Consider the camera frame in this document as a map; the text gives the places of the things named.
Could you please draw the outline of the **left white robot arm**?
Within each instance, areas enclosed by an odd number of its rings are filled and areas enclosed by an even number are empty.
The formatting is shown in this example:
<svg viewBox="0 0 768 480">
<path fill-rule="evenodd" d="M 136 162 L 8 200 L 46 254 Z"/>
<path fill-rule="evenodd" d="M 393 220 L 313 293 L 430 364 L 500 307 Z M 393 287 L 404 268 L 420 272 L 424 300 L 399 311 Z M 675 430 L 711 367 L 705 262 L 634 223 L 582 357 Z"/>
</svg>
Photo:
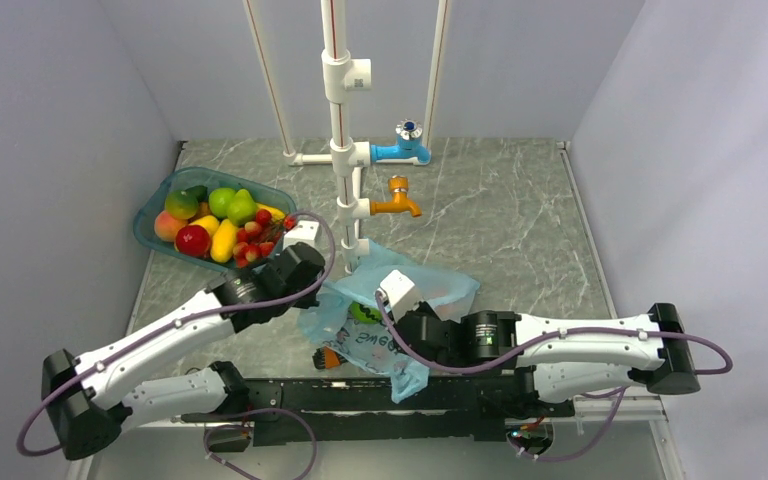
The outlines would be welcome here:
<svg viewBox="0 0 768 480">
<path fill-rule="evenodd" d="M 166 417 L 239 417 L 251 404 L 250 390 L 230 361 L 194 374 L 151 376 L 193 350 L 316 305 L 333 264 L 307 244 L 291 245 L 252 267 L 225 271 L 166 316 L 108 346 L 49 355 L 41 396 L 58 450 L 79 460 Z"/>
</svg>

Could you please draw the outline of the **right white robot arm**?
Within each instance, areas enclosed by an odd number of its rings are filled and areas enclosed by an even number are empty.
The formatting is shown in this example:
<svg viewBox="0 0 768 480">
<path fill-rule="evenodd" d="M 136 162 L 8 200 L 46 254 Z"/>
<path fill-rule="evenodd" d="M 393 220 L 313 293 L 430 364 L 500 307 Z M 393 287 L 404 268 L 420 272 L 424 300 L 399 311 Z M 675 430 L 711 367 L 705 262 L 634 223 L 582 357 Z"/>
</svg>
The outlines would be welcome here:
<svg viewBox="0 0 768 480">
<path fill-rule="evenodd" d="M 483 310 L 458 321 L 443 320 L 421 304 L 392 328 L 399 346 L 435 370 L 478 375 L 529 369 L 531 377 L 510 391 L 513 406 L 524 415 L 598 390 L 642 386 L 670 396 L 700 389 L 689 338 L 670 303 L 617 319 Z"/>
</svg>

